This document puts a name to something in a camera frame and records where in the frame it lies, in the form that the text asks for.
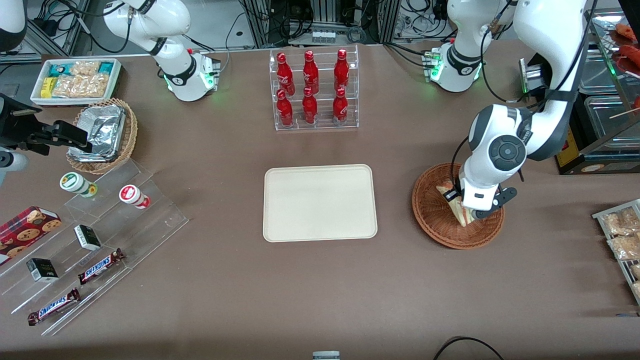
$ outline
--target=aluminum foil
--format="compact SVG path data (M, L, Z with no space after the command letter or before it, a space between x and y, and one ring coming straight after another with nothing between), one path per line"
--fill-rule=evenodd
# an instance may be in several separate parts
M118 157L127 112L120 106L92 106L82 112L78 127L93 144L91 153L69 148L67 154L80 162L110 162Z

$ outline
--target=snickers bar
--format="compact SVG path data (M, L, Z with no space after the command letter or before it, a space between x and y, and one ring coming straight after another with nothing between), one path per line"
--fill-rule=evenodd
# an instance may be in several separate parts
M113 264L117 263L124 257L126 257L126 255L122 252L122 250L120 250L120 248L117 248L114 252L110 253L109 256L100 260L99 263L91 266L89 269L87 269L87 271L78 275L78 278L80 279L80 285L88 283L91 279L98 276L108 268L112 267Z
M73 288L73 290L71 290L70 293L66 294L60 299L41 308L40 311L35 311L29 314L29 317L27 318L27 321L29 322L29 326L36 325L37 323L47 318L49 315L62 310L63 307L66 307L67 305L72 304L74 302L80 302L80 293L76 288Z

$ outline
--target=metal tray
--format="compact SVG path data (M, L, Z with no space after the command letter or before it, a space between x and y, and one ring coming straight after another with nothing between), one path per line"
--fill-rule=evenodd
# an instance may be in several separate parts
M584 101L584 107L589 113L591 125L599 138L624 125L628 121L627 116L609 117L625 111L625 106L620 96L591 96ZM617 136L607 144L610 148L638 148L640 146L640 123L622 132L625 136Z

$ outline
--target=yellow sign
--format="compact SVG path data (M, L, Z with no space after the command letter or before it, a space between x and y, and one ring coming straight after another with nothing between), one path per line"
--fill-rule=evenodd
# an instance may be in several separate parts
M564 143L562 151L556 155L558 163L563 167L569 164L573 159L577 158L578 155L580 155L580 152L578 151L578 146L575 144L571 128L569 128L569 133L566 136L566 143Z

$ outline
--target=red cookie box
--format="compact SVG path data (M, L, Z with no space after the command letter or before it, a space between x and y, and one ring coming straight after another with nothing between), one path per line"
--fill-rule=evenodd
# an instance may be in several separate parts
M60 217L36 206L0 225L0 265L62 224Z

